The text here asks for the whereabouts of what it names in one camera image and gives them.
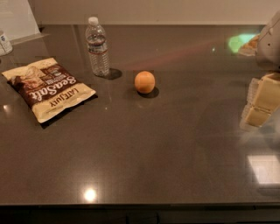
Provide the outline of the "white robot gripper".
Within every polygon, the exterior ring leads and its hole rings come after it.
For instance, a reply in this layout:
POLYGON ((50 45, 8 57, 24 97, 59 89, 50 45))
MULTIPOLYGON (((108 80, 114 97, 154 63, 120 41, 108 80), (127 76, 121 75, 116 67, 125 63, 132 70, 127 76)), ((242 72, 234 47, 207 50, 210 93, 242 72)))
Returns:
MULTIPOLYGON (((280 71, 280 10, 263 27, 256 49, 256 62, 264 70, 280 71)), ((246 131, 262 127, 280 106, 280 73, 253 78, 248 86, 247 104, 240 121, 246 131)))

